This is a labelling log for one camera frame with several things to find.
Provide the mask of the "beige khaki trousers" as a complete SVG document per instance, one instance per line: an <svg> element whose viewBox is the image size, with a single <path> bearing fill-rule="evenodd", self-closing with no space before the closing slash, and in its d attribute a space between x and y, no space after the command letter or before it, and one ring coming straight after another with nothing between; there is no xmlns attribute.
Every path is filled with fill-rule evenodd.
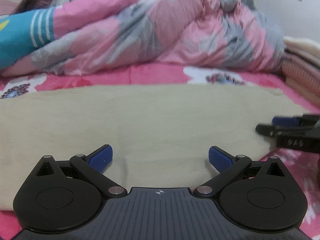
<svg viewBox="0 0 320 240"><path fill-rule="evenodd" d="M258 86L93 86L1 100L1 209L44 155L67 160L104 144L106 175L123 187L196 187L214 174L210 146L258 160L271 149L255 133L305 108Z"/></svg>

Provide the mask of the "stack of folded clothes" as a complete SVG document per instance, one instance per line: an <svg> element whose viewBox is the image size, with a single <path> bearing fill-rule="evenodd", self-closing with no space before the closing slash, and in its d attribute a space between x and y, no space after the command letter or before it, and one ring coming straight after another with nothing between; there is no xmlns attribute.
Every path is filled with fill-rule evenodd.
<svg viewBox="0 0 320 240"><path fill-rule="evenodd" d="M286 84L319 106L319 42L285 36L281 70Z"/></svg>

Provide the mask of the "pink floral fleece bedsheet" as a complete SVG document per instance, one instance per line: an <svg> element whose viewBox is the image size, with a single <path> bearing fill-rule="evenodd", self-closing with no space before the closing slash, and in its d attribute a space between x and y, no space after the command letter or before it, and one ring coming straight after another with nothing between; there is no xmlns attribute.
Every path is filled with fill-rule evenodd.
<svg viewBox="0 0 320 240"><path fill-rule="evenodd" d="M234 85L258 86L281 90L291 101L305 108L305 112L319 113L314 105L286 84L286 78L274 74L228 72L219 69L183 67L166 64L133 65L84 76L39 74L18 78L1 78L1 100L13 99L29 93L75 89L93 86L167 86L167 85ZM308 210L301 230L312 239L319 239L319 155L276 148L271 138L267 155L278 156L298 182L308 200ZM1 236L10 239L20 230L11 210L1 209Z"/></svg>

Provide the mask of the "pink grey floral duvet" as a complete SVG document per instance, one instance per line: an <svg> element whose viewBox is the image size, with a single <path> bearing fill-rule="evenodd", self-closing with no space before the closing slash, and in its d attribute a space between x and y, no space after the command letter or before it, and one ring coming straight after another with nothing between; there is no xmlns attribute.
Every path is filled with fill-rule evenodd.
<svg viewBox="0 0 320 240"><path fill-rule="evenodd" d="M253 0L139 0L17 60L1 76L87 75L146 62L276 72L278 25Z"/></svg>

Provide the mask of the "blue pink striped pillow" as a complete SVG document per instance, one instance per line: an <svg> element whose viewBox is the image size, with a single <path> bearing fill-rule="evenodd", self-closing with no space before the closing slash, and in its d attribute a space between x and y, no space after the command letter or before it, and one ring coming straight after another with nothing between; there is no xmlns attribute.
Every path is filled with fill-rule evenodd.
<svg viewBox="0 0 320 240"><path fill-rule="evenodd" d="M73 0L58 7L14 14L1 20L1 69L90 23L115 15L139 0Z"/></svg>

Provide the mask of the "pink white padded headboard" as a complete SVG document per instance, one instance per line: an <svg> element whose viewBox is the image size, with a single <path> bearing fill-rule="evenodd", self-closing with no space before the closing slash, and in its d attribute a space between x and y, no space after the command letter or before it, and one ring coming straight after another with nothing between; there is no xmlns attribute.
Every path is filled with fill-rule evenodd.
<svg viewBox="0 0 320 240"><path fill-rule="evenodd" d="M0 19L9 16L17 7L18 3L10 0L0 0Z"/></svg>

